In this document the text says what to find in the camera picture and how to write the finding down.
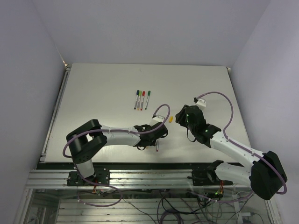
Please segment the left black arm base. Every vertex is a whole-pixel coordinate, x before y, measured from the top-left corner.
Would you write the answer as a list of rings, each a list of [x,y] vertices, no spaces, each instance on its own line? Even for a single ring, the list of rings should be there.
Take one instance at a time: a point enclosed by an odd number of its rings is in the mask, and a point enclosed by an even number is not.
[[[110,172],[105,169],[96,169],[95,173],[90,177],[86,177],[86,179],[90,182],[108,185],[110,180]],[[92,184],[83,180],[77,171],[72,171],[69,173],[66,185],[72,187],[92,186]]]

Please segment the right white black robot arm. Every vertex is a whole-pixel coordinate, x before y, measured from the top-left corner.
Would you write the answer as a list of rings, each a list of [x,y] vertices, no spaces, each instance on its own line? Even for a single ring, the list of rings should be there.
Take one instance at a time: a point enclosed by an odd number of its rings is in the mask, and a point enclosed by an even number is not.
[[[176,123],[185,127],[195,137],[195,141],[218,150],[236,160],[235,166],[216,160],[206,169],[207,181],[215,185],[220,181],[231,181],[250,187],[264,200],[270,200],[287,182],[287,176],[280,159],[273,151],[266,153],[246,149],[223,131],[206,122],[202,110],[197,105],[185,105],[175,116]]]

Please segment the red-end white pen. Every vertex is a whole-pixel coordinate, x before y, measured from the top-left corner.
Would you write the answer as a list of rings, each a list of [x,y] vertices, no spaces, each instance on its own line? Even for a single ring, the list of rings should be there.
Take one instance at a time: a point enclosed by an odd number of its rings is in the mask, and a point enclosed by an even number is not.
[[[145,96],[144,96],[144,97],[143,97],[143,96],[141,96],[140,111],[142,111],[142,110],[143,110],[144,98],[145,98]]]

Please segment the blue-end white pen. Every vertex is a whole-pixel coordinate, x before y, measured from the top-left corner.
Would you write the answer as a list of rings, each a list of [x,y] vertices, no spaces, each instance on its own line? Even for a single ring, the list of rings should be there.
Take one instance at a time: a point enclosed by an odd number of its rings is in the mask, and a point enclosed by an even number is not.
[[[139,95],[136,94],[134,110],[137,109],[138,100],[139,100]]]

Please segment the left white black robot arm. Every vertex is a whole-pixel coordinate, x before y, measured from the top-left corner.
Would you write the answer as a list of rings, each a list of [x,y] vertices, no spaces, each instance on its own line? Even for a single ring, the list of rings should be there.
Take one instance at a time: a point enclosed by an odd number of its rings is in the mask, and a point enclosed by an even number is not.
[[[155,146],[158,139],[167,135],[167,127],[157,117],[152,118],[150,124],[123,129],[102,126],[97,119],[92,119],[66,136],[66,147],[78,169],[78,179],[84,185],[91,185],[95,181],[92,158],[103,147],[125,145],[142,151]]]

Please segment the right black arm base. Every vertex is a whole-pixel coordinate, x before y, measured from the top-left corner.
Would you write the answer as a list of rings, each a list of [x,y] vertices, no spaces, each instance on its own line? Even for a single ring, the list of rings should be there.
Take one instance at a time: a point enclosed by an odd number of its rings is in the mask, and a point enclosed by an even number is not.
[[[191,176],[188,176],[187,179],[192,180],[193,186],[208,186],[208,185],[221,185],[224,186],[233,185],[232,181],[222,180],[216,175],[216,169],[222,165],[224,161],[216,160],[210,165],[207,166],[206,169],[194,169],[192,171]]]

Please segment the green-end white pen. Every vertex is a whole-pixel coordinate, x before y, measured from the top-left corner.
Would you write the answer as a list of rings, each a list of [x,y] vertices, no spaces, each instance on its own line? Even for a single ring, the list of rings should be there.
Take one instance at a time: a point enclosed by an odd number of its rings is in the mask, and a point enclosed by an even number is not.
[[[145,110],[147,110],[147,108],[148,108],[149,99],[150,99],[150,96],[147,95],[146,104],[145,104],[145,108],[144,108]]]

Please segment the orange-end white pen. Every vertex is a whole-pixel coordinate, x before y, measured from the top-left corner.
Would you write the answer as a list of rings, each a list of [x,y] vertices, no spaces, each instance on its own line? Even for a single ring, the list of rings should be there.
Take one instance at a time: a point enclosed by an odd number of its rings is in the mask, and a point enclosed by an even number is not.
[[[140,110],[140,104],[141,104],[141,96],[139,96],[138,104],[137,104],[137,110]]]

